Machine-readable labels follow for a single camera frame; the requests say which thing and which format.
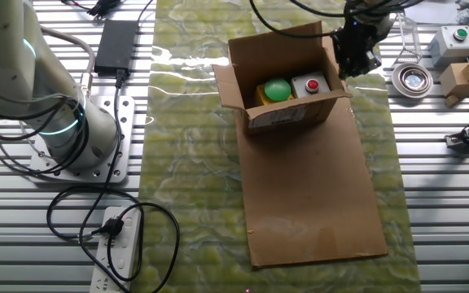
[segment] power adapter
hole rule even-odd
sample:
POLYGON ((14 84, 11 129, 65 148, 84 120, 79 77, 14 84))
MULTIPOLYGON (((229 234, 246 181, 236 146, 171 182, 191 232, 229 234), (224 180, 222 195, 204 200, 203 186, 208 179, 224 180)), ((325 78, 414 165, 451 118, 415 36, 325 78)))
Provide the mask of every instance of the power adapter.
POLYGON ((128 77, 133 66, 137 38, 137 21, 106 20, 95 59, 95 72, 100 77, 114 77, 117 70, 121 69, 128 77))

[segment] table surface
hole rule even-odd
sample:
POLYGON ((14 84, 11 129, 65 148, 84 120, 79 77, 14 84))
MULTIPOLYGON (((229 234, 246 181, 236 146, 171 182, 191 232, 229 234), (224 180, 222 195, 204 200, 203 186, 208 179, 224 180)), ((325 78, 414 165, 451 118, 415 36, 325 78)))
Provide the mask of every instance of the table surface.
MULTIPOLYGON (((43 25, 74 34, 97 49, 102 26, 95 26, 84 11, 59 1, 35 1, 34 5, 43 25)), ((136 19, 142 7, 135 2, 126 3, 112 17, 115 20, 136 19)), ((135 74, 122 92, 136 101, 129 178, 122 186, 133 195, 138 193, 144 125, 147 123, 154 12, 155 6, 147 9, 149 16, 142 24, 135 74)), ((436 30, 435 26, 420 28, 423 47, 431 41, 436 30)), ((421 101, 400 96, 388 78, 392 71, 390 67, 401 50, 398 34, 393 30, 380 49, 422 288, 426 292, 469 292, 469 155, 457 155, 447 150, 443 139, 445 134, 457 133, 469 124, 469 98, 449 110, 444 105, 438 82, 430 95, 421 101)), ((85 68, 85 52, 51 37, 47 41, 63 65, 78 79, 85 68)), ((438 77, 439 71, 432 69, 428 52, 423 53, 422 64, 438 77)), ((95 78, 92 92, 111 96, 113 85, 112 79, 95 78)), ((3 134, 19 131, 19 126, 14 123, 0 122, 3 134)), ((21 162, 29 162, 32 151, 28 144, 11 143, 6 147, 21 162)), ((46 228, 46 207, 58 189, 59 186, 36 186, 9 172, 0 163, 0 292, 89 291, 93 264, 77 245, 66 245, 46 228)), ((73 230, 85 215, 81 208, 88 207, 90 201, 84 196, 65 201, 66 209, 57 212, 53 221, 60 223, 64 230, 73 230)), ((109 199, 102 207, 117 204, 122 202, 109 199)), ((102 216, 103 209, 100 208, 90 218, 90 224, 98 225, 102 216)), ((91 241, 93 250, 97 241, 91 241)))

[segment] power strip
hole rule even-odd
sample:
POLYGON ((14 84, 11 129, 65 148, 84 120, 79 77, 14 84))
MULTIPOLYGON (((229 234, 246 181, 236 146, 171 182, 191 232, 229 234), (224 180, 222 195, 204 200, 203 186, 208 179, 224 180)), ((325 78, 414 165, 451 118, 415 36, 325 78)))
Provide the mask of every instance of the power strip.
MULTIPOLYGON (((126 208, 109 207, 104 212, 103 225, 114 216, 119 216, 126 208)), ((140 225, 140 212, 137 208, 132 209, 122 218, 124 226, 112 243, 112 259, 116 271, 123 277, 129 277, 134 267, 135 247, 138 240, 138 226, 140 225)), ((97 255, 95 256, 103 265, 109 269, 107 261, 107 236, 101 236, 97 255)), ((121 282, 129 289, 129 282, 121 282)), ((91 278, 90 293, 103 293, 120 291, 121 289, 96 265, 94 275, 91 278)))

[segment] cardboard box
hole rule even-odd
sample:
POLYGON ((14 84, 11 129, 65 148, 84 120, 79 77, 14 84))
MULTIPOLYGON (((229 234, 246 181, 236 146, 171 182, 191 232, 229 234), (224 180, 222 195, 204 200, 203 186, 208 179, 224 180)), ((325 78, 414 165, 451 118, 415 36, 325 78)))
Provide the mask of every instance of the cardboard box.
MULTIPOLYGON (((322 32, 321 22, 286 30, 310 35, 322 32)), ((284 126, 323 122, 338 98, 351 98, 345 83, 339 79, 332 40, 284 37, 266 33, 229 40, 229 66, 213 66, 221 104, 240 110, 243 130, 259 133, 284 126), (258 106, 256 87, 273 78, 293 77, 322 71, 331 92, 308 98, 258 106)))
POLYGON ((439 77, 445 97, 469 96, 469 63, 453 63, 439 77))

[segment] flattened cardboard sheet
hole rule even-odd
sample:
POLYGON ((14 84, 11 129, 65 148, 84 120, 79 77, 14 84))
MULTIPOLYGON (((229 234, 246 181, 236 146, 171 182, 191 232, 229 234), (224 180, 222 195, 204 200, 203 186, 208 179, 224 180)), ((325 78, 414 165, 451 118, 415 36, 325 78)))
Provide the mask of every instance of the flattened cardboard sheet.
POLYGON ((318 125, 247 135, 237 115, 253 266, 387 254, 350 101, 318 125))

